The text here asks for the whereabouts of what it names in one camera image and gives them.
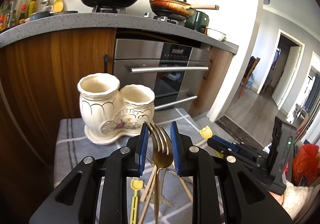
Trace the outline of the cream fuzzy sleeve forearm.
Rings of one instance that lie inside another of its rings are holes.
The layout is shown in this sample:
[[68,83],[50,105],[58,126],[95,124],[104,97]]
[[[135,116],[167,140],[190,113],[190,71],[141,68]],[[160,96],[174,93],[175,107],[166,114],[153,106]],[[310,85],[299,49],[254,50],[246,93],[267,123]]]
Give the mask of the cream fuzzy sleeve forearm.
[[286,181],[286,189],[283,193],[281,205],[291,216],[292,221],[295,221],[316,197],[318,192],[319,184],[317,186],[302,187],[294,186],[291,182]]

